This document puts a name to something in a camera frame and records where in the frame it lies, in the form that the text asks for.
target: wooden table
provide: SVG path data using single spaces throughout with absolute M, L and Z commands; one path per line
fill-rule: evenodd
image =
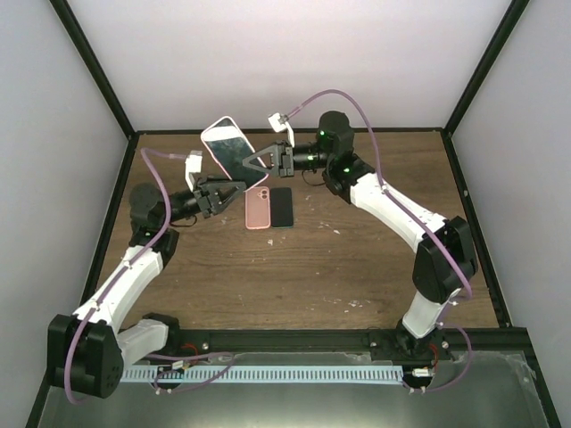
M 311 141 L 298 135 L 296 141 Z M 249 135 L 260 149 L 275 134 Z M 465 217 L 438 133 L 377 134 L 387 181 L 414 201 L 451 218 Z M 142 136 L 139 147 L 187 154 L 202 149 L 199 136 Z M 374 165 L 367 134 L 355 150 Z M 153 158 L 170 193 L 184 190 L 184 163 Z M 219 174 L 205 152 L 203 174 Z M 309 174 L 308 180 L 320 181 Z M 137 153 L 103 264 L 100 283 L 127 249 L 131 235 L 128 195 L 153 182 Z M 301 176 L 269 178 L 265 185 L 291 186 L 295 226 L 247 230 L 244 197 L 222 214 L 181 229 L 177 252 L 143 292 L 124 326 L 148 312 L 177 317 L 183 328 L 392 328 L 415 293 L 414 255 L 408 245 L 367 212 L 306 185 Z M 480 273 L 474 299 L 449 320 L 467 327 L 496 326 Z

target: black smartphone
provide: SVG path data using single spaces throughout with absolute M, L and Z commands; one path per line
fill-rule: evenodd
M 269 215 L 272 227 L 294 226 L 294 198 L 290 187 L 269 189 Z

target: phone screen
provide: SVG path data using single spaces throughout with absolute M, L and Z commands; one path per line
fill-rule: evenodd
M 242 164 L 244 158 L 254 153 L 254 149 L 231 118 L 220 119 L 204 130 L 200 137 L 228 178 L 244 181 L 246 186 L 250 188 L 268 176 Z M 260 159 L 255 160 L 255 162 L 265 167 Z

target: black cable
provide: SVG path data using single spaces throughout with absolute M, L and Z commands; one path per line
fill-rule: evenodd
M 178 224 L 176 224 L 176 223 L 170 223 L 170 226 L 171 226 L 171 227 L 180 227 L 180 228 L 182 228 L 182 227 L 192 227 L 192 226 L 194 226 L 194 225 L 196 224 L 196 222 L 198 221 L 198 217 L 197 217 L 197 216 L 192 216 L 192 217 L 187 218 L 187 220 L 189 220 L 190 218 L 192 218 L 192 219 L 194 220 L 190 225 L 178 225 Z
M 302 171 L 302 178 L 303 178 L 303 181 L 305 182 L 306 185 L 312 185 L 313 187 L 320 187 L 321 185 L 325 185 L 325 181 L 322 183 L 310 183 L 309 181 L 307 181 L 307 179 L 305 178 L 305 173 L 307 171 L 313 171 L 313 174 L 315 174 L 315 170 L 312 170 L 312 169 L 304 169 Z

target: purple hose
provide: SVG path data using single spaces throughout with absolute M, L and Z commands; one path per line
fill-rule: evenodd
M 161 176 L 159 176 L 159 173 L 157 172 L 153 163 L 151 162 L 151 160 L 147 156 L 147 153 L 150 153 L 150 154 L 153 154 L 155 156 L 162 157 L 162 158 L 168 158 L 168 159 L 180 159 L 180 160 L 186 159 L 186 156 L 182 155 L 182 154 L 167 154 L 167 153 L 157 152 L 156 150 L 153 150 L 153 149 L 147 149 L 147 148 L 141 149 L 141 156 L 143 157 L 143 161 L 145 161 L 146 166 L 151 171 L 151 174 L 153 174 L 153 177 L 154 177 L 155 181 L 157 182 L 159 189 L 161 190 L 162 198 L 165 201 L 165 204 L 164 204 L 164 206 L 165 206 L 165 219 L 164 219 L 164 224 L 162 225 L 159 232 L 153 237 L 153 239 L 151 239 L 151 241 L 149 241 L 148 244 L 145 245 L 145 247 L 143 247 L 141 249 L 141 251 L 139 251 L 135 256 L 133 256 L 133 258 L 131 260 L 128 261 L 130 265 L 132 265 L 138 259 L 140 259 L 140 257 L 143 254 L 145 254 L 145 252 L 149 248 L 153 247 L 153 245 L 155 245 L 157 243 L 157 241 L 159 239 L 161 239 L 161 236 L 163 236 L 164 233 L 169 228 L 169 223 L 170 223 L 169 193 L 167 192 L 167 189 L 161 180 Z M 115 284 L 120 280 L 121 276 L 127 270 L 128 270 L 128 267 L 124 266 L 117 272 L 117 274 L 113 277 L 113 279 L 105 287 L 105 289 L 103 290 L 103 292 L 101 293 L 99 298 L 95 301 L 97 306 L 99 306 L 103 302 L 105 297 L 111 292 L 112 288 L 115 286 Z M 81 334 L 85 330 L 86 325 L 89 322 L 89 319 L 93 316 L 94 313 L 95 313 L 95 308 L 91 308 L 86 313 L 85 318 L 83 318 L 81 320 L 81 322 L 79 323 L 78 329 L 76 330 L 75 334 L 73 335 L 73 338 L 71 339 L 70 347 L 68 349 L 68 354 L 67 354 L 66 359 L 65 359 L 65 366 L 63 369 L 63 389 L 65 390 L 65 395 L 71 404 L 79 404 L 79 403 L 84 401 L 83 399 L 76 399 L 75 397 L 73 397 L 73 392 L 71 390 L 71 364 L 73 362 L 73 355 L 75 354 L 75 349 L 78 347 L 79 338 L 81 337 Z
M 429 389 L 425 390 L 425 392 L 443 391 L 447 388 L 450 388 L 451 386 L 454 386 L 456 383 L 460 382 L 462 380 L 462 378 L 464 376 L 466 376 L 468 369 L 472 365 L 472 359 L 474 359 L 474 351 L 472 351 L 472 342 L 470 341 L 470 338 L 468 337 L 468 334 L 466 333 L 466 331 L 462 327 L 460 327 L 459 325 L 455 325 L 455 324 L 447 324 L 444 327 L 455 328 L 456 330 L 458 330 L 460 332 L 460 334 L 462 334 L 464 336 L 464 339 L 466 340 L 466 346 L 468 348 L 468 359 L 466 360 L 466 364 L 464 365 L 464 368 L 462 369 L 462 373 L 460 373 L 458 376 L 456 376 L 454 379 L 452 379 L 448 383 L 445 383 L 444 385 L 441 385 L 441 386 L 437 386 L 436 388 L 429 388 Z M 406 384 L 404 381 L 402 381 L 402 384 L 406 388 L 409 388 L 410 390 L 414 391 L 414 388 L 411 388 L 410 386 L 408 386 L 408 384 Z
M 383 173 L 382 173 L 382 168 L 381 168 L 381 153 L 380 153 L 379 148 L 378 148 L 377 137 L 375 136 L 375 133 L 373 132 L 373 128 L 371 127 L 371 124 L 368 121 L 367 115 L 365 114 L 365 112 L 361 109 L 361 107 L 357 104 L 357 102 L 350 95 L 348 95 L 345 92 L 340 91 L 338 89 L 327 89 L 325 91 L 317 92 L 315 95 L 309 97 L 307 100 L 305 100 L 299 106 L 295 107 L 289 114 L 287 114 L 287 118 L 291 119 L 293 116 L 295 116 L 297 113 L 299 113 L 309 103 L 311 103 L 311 102 L 317 100 L 318 98 L 320 98 L 321 96 L 327 95 L 327 94 L 337 94 L 337 95 L 340 95 L 340 96 L 346 98 L 347 100 L 349 100 L 351 102 L 351 104 L 353 104 L 355 109 L 357 109 L 357 111 L 359 112 L 360 116 L 362 117 L 363 121 L 365 122 L 365 126 L 367 127 L 368 134 L 371 136 L 371 142 L 373 143 L 373 149 L 375 149 L 375 155 L 376 155 L 376 160 L 377 160 L 376 172 L 377 172 L 378 183 L 381 186 L 383 186 L 385 184 L 385 179 L 383 178 Z M 414 221 L 417 225 L 420 226 L 420 228 L 422 228 L 422 230 L 428 235 L 428 237 L 430 237 L 430 239 L 434 242 L 436 247 L 438 247 L 438 250 L 440 250 L 440 252 L 446 258 L 446 260 L 448 261 L 448 263 L 452 267 L 452 270 L 454 270 L 456 275 L 458 275 L 459 280 L 462 282 L 462 285 L 464 286 L 464 289 L 466 290 L 467 296 L 465 299 L 457 298 L 456 300 L 470 300 L 470 299 L 472 299 L 472 287 L 470 286 L 470 283 L 468 282 L 468 280 L 466 279 L 466 276 L 464 275 L 464 273 L 462 272 L 462 270 L 458 266 L 458 263 L 456 263 L 456 261 L 452 258 L 452 256 L 448 252 L 448 250 L 446 250 L 446 247 L 444 247 L 444 245 L 440 241 L 440 239 L 438 239 L 438 237 L 422 222 L 422 220 L 420 218 L 415 216 L 412 212 L 410 212 L 409 209 L 407 209 L 407 207 L 402 205 L 389 192 L 388 188 L 385 189 L 385 194 L 392 202 L 394 202 L 394 204 L 397 207 L 399 207 L 402 211 L 404 211 L 404 213 L 407 216 L 409 216 L 412 219 L 412 221 Z
M 198 388 L 202 388 L 203 386 L 210 385 L 211 383 L 213 383 L 214 381 L 216 381 L 217 379 L 219 379 L 220 377 L 225 375 L 228 372 L 228 370 L 230 370 L 230 368 L 232 368 L 232 366 L 235 363 L 234 354 L 231 354 L 230 352 L 211 352 L 210 354 L 194 355 L 192 357 L 168 357 L 166 355 L 149 354 L 149 355 L 147 355 L 147 357 L 151 358 L 151 359 L 164 359 L 164 360 L 168 360 L 168 361 L 197 361 L 199 359 L 214 358 L 214 357 L 231 357 L 232 358 L 230 360 L 230 362 L 222 370 L 220 370 L 218 373 L 216 373 L 210 379 L 208 379 L 202 383 L 198 383 L 197 385 L 191 385 L 191 386 L 187 386 L 184 388 L 177 388 L 175 390 L 171 390 L 173 393 L 197 390 Z M 154 378 L 153 386 L 157 391 L 161 390 L 161 388 L 158 385 L 159 380 L 161 380 L 161 378 L 164 375 L 167 375 L 169 373 L 178 373 L 178 372 L 176 370 L 168 370 L 166 372 L 159 373 Z

